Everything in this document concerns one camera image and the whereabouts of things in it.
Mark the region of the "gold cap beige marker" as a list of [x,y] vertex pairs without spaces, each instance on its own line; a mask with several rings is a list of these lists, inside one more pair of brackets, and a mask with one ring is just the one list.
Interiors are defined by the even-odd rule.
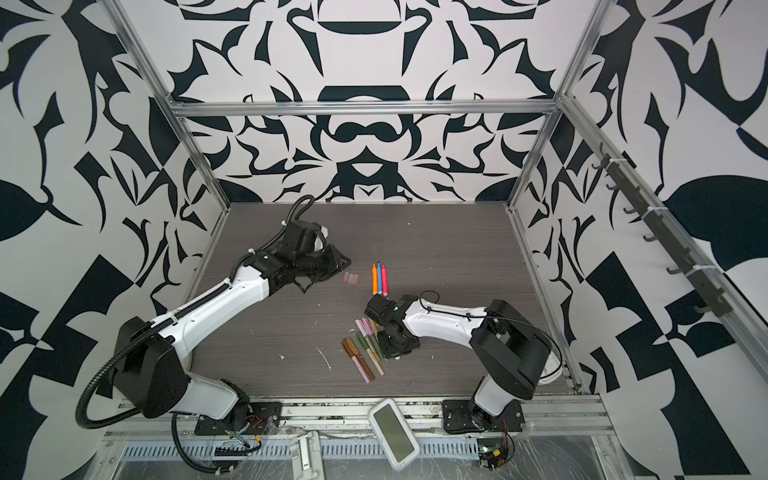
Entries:
[[377,324],[373,320],[371,320],[369,318],[367,318],[367,323],[368,323],[368,325],[370,327],[372,335],[376,336],[378,334],[378,332],[379,332]]

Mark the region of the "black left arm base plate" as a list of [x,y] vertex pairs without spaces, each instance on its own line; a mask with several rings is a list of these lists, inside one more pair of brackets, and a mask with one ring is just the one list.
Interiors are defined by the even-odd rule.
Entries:
[[197,436],[216,436],[237,432],[241,435],[266,434],[279,426],[283,404],[275,401],[238,402],[223,419],[200,416],[194,429]]

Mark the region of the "orange highlighter pen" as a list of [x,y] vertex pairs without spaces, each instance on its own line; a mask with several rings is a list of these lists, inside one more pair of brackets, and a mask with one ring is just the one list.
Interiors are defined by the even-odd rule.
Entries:
[[376,264],[376,262],[374,262],[374,263],[372,264],[372,268],[371,268],[371,276],[372,276],[372,293],[373,293],[374,295],[376,295],[376,294],[377,294],[377,284],[376,284],[376,271],[375,271],[375,264]]

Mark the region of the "pink cap green marker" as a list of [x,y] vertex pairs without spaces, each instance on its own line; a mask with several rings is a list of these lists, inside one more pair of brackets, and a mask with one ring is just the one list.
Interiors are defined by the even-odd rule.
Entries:
[[366,330],[368,331],[368,335],[371,337],[371,339],[372,339],[372,343],[374,344],[374,348],[375,348],[376,352],[378,353],[378,355],[379,355],[379,357],[380,357],[380,361],[381,361],[381,360],[382,360],[382,357],[381,357],[381,355],[380,355],[380,352],[379,352],[379,349],[378,349],[378,346],[377,346],[377,343],[376,343],[376,340],[375,340],[375,336],[373,336],[373,335],[372,335],[372,332],[371,332],[371,330],[370,330],[370,327],[369,327],[369,325],[368,325],[368,323],[367,323],[367,318],[361,318],[360,320],[362,320],[362,321],[363,321],[363,323],[365,324],[365,328],[366,328]]

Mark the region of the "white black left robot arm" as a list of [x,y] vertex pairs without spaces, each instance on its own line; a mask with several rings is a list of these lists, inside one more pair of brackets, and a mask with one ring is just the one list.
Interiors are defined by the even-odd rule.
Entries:
[[246,394],[224,379],[189,372],[183,360],[228,321],[283,287],[302,279],[324,282],[349,267],[350,258],[327,236],[317,223],[292,220],[276,240],[249,250],[227,278],[203,294],[151,321],[127,322],[118,350],[142,334],[149,337],[117,363],[108,375],[111,384],[146,418],[166,413],[216,420],[232,416],[247,404]]

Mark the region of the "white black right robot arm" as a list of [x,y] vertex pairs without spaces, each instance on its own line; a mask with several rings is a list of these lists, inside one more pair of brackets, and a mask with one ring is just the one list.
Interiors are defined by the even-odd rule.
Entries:
[[557,380],[564,361],[555,340],[529,322],[511,304],[494,300],[486,308],[441,305],[421,296],[393,300],[374,295],[365,316],[377,325],[383,355],[412,353],[423,338],[466,347],[486,374],[472,398],[445,400],[443,428],[452,434],[500,431],[522,422],[520,405],[537,387]]

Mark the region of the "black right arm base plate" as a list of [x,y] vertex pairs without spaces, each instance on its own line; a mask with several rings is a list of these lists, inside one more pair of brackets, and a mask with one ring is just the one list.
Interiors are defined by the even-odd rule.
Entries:
[[516,433],[523,430],[525,417],[519,401],[510,402],[498,416],[492,416],[476,406],[470,400],[443,400],[442,426],[452,435],[483,433],[483,432],[509,432]]

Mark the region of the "pink red highlighter pen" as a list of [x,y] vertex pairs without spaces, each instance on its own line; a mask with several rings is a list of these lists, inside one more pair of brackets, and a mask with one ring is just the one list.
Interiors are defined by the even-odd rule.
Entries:
[[389,295],[389,283],[387,268],[384,264],[380,265],[380,287],[382,295],[387,297]]

